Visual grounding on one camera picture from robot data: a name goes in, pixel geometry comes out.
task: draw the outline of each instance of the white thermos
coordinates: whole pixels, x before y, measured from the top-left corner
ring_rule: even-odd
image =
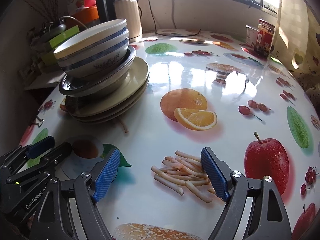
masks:
[[[117,19],[127,20],[129,42],[134,42],[142,37],[142,28],[138,3],[136,0],[114,0]]]

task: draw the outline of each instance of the dish stack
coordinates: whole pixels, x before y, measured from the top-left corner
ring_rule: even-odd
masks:
[[[149,82],[148,64],[129,46],[125,19],[99,24],[72,37],[54,52],[66,73],[59,91],[78,121],[109,121],[132,107]]]

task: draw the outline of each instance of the glass jar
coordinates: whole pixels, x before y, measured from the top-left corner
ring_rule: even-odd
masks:
[[[276,27],[260,19],[258,28],[259,32],[256,45],[254,46],[254,51],[263,57],[268,57]]]

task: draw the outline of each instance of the blue stripe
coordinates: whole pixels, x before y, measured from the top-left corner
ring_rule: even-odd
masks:
[[[97,41],[97,42],[95,42],[95,43],[93,43],[93,44],[91,44],[91,45],[89,45],[89,46],[87,46],[87,47],[85,47],[85,48],[83,48],[83,49],[81,49],[81,50],[78,50],[78,51],[76,51],[76,52],[74,52],[74,53],[72,53],[72,54],[70,54],[70,55],[68,55],[68,56],[65,56],[65,57],[59,59],[59,61],[63,61],[63,60],[69,59],[69,58],[71,58],[71,57],[74,57],[74,56],[82,53],[82,52],[85,51],[85,50],[92,49],[92,48],[95,47],[95,46],[98,46],[98,45],[100,45],[100,44],[102,44],[102,43],[104,43],[104,42],[106,42],[106,41],[109,41],[109,40],[111,40],[111,39],[113,39],[113,38],[121,35],[121,34],[124,33],[126,30],[127,30],[127,26],[124,27],[122,30],[119,30],[118,32],[114,33],[114,34],[112,34],[112,35],[110,35],[110,36],[108,36],[108,37],[103,38],[103,39],[100,40],[100,41]]]
[[[120,43],[118,43],[118,44],[116,44],[116,45],[114,45],[114,46],[112,46],[112,47],[110,47],[110,48],[108,48],[108,49],[106,49],[104,51],[101,51],[101,52],[99,52],[99,53],[97,53],[97,54],[95,54],[95,55],[93,55],[91,57],[85,58],[85,59],[83,59],[83,60],[81,60],[81,61],[79,61],[77,63],[72,64],[72,65],[69,65],[69,66],[66,66],[66,67],[62,67],[62,69],[66,70],[66,71],[70,71],[72,69],[75,69],[75,68],[81,67],[83,65],[86,65],[86,64],[88,64],[90,62],[93,62],[93,61],[103,57],[103,56],[106,56],[106,55],[110,54],[111,52],[114,52],[115,50],[121,48],[123,45],[127,44],[128,41],[129,41],[129,38],[126,38],[125,40],[121,41]]]

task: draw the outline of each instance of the cable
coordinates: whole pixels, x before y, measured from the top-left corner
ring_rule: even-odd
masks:
[[[174,0],[171,0],[171,2],[172,2],[171,19],[172,19],[174,28],[177,29],[176,23],[174,22]]]
[[[149,8],[150,8],[150,12],[151,12],[151,16],[152,16],[152,19],[153,19],[153,23],[155,24],[155,31],[156,31],[156,35],[161,35],[161,36],[165,36],[165,37],[191,37],[191,36],[196,36],[198,35],[200,32],[201,32],[201,29],[199,29],[199,31],[196,33],[196,34],[191,34],[191,35],[183,35],[183,36],[177,36],[177,35],[165,35],[165,34],[160,34],[157,32],[157,27],[156,27],[156,20],[155,20],[155,17],[153,15],[153,12],[152,12],[152,9],[151,9],[151,3],[150,3],[150,0],[148,0],[149,2]]]
[[[142,17],[142,10],[141,10],[141,7],[139,6],[139,0],[137,0],[137,5],[138,5],[138,9],[140,10],[140,19],[141,19],[141,17]]]
[[[62,16],[62,17],[60,17],[59,19],[65,19],[65,18],[73,19],[73,20],[75,20],[77,23],[81,24],[81,25],[82,25],[82,27],[84,27],[85,29],[88,29],[88,27],[87,27],[87,26],[85,26],[82,22],[80,22],[79,20],[77,20],[77,19],[76,19],[76,18],[74,18],[74,17],[71,17],[71,16]]]

